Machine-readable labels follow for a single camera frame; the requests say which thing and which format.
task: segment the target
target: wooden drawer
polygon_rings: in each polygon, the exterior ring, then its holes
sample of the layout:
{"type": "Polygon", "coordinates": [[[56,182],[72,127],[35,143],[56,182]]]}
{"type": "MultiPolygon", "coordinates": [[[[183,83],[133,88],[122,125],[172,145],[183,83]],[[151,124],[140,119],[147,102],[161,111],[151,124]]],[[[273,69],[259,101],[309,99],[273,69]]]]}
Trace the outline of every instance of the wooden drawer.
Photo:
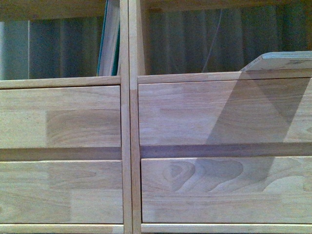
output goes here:
{"type": "Polygon", "coordinates": [[[312,157],[143,159],[145,223],[311,223],[312,157]]]}
{"type": "Polygon", "coordinates": [[[0,162],[0,223],[123,223],[121,161],[0,162]]]}
{"type": "Polygon", "coordinates": [[[0,90],[0,100],[0,149],[121,146],[119,86],[0,90]]]}
{"type": "Polygon", "coordinates": [[[312,152],[310,78],[140,84],[138,104],[142,157],[312,152]]]}

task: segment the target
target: cable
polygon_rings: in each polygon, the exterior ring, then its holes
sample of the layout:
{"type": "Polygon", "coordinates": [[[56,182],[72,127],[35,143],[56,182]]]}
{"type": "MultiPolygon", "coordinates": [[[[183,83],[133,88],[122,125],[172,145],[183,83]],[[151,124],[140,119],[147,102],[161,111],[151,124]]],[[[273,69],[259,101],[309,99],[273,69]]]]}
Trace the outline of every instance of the cable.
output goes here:
{"type": "Polygon", "coordinates": [[[207,64],[208,64],[208,61],[209,61],[209,59],[210,59],[211,52],[212,52],[213,47],[214,47],[215,39],[216,39],[216,36],[217,36],[218,31],[219,31],[219,29],[220,29],[220,24],[221,24],[222,14],[223,14],[223,9],[221,9],[221,10],[220,10],[219,23],[218,23],[218,26],[217,26],[217,28],[216,28],[216,31],[215,31],[215,34],[214,34],[213,41],[211,42],[211,46],[210,46],[210,49],[209,49],[209,53],[208,53],[208,56],[207,56],[207,59],[206,59],[206,62],[205,62],[204,68],[203,68],[203,70],[201,71],[202,73],[205,71],[205,69],[206,69],[206,67],[207,67],[207,64]]]}

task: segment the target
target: light wood grain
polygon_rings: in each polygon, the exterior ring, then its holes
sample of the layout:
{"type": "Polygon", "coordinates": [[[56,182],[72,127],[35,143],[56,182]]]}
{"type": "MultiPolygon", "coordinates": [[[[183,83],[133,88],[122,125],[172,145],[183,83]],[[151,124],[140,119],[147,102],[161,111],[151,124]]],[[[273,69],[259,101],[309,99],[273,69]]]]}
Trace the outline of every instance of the light wood grain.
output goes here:
{"type": "Polygon", "coordinates": [[[0,223],[122,223],[121,161],[0,162],[0,223]]]}
{"type": "Polygon", "coordinates": [[[140,144],[311,144],[311,108],[310,78],[140,84],[140,144]]]}
{"type": "Polygon", "coordinates": [[[311,224],[142,224],[144,233],[310,234],[311,231],[311,224]]]}
{"type": "Polygon", "coordinates": [[[0,148],[120,147],[120,87],[0,91],[0,148]]]}
{"type": "Polygon", "coordinates": [[[121,160],[120,147],[0,149],[0,161],[121,160]]]}
{"type": "Polygon", "coordinates": [[[142,2],[129,0],[130,133],[133,233],[141,233],[141,182],[137,76],[145,75],[142,2]]]}
{"type": "Polygon", "coordinates": [[[233,7],[279,5],[293,0],[146,0],[147,9],[153,11],[196,11],[233,7]]]}
{"type": "Polygon", "coordinates": [[[138,130],[137,90],[130,90],[131,116],[131,175],[132,175],[132,213],[133,233],[141,233],[141,168],[138,130]]]}
{"type": "Polygon", "coordinates": [[[120,76],[115,77],[79,77],[53,79],[1,80],[0,89],[78,87],[98,85],[119,85],[120,76]]]}
{"type": "Polygon", "coordinates": [[[104,0],[2,0],[0,21],[103,16],[104,0]]]}
{"type": "Polygon", "coordinates": [[[124,233],[132,234],[128,1],[120,0],[121,148],[124,233]]]}
{"type": "Polygon", "coordinates": [[[0,224],[2,233],[123,234],[121,224],[0,224]]]}
{"type": "Polygon", "coordinates": [[[312,157],[142,160],[143,222],[307,223],[312,157]]]}
{"type": "Polygon", "coordinates": [[[138,84],[245,80],[245,79],[276,79],[276,78],[311,78],[312,69],[252,71],[252,72],[214,72],[195,74],[169,74],[139,76],[138,84]]]}

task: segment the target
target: book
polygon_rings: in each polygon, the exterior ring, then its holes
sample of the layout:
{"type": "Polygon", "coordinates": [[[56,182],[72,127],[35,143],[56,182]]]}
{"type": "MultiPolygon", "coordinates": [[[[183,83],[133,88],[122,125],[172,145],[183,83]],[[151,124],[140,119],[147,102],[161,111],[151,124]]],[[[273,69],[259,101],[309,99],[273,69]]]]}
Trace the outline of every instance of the book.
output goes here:
{"type": "Polygon", "coordinates": [[[119,0],[106,1],[101,45],[97,63],[97,76],[116,76],[118,74],[120,43],[119,12],[119,0]]]}
{"type": "Polygon", "coordinates": [[[312,51],[270,52],[249,63],[242,72],[312,68],[312,51]]]}

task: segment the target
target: gray curtain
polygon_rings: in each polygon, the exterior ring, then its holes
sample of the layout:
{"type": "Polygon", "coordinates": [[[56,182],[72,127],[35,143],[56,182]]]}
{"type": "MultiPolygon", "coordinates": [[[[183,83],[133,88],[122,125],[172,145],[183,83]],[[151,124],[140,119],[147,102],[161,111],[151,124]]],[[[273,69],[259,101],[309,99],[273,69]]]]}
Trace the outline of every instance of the gray curtain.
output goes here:
{"type": "Polygon", "coordinates": [[[0,80],[95,76],[103,17],[0,22],[0,80]]]}
{"type": "MultiPolygon", "coordinates": [[[[151,74],[200,73],[220,10],[150,14],[151,74]]],[[[259,55],[307,50],[306,16],[300,2],[224,9],[205,72],[239,71],[259,55]]]]}

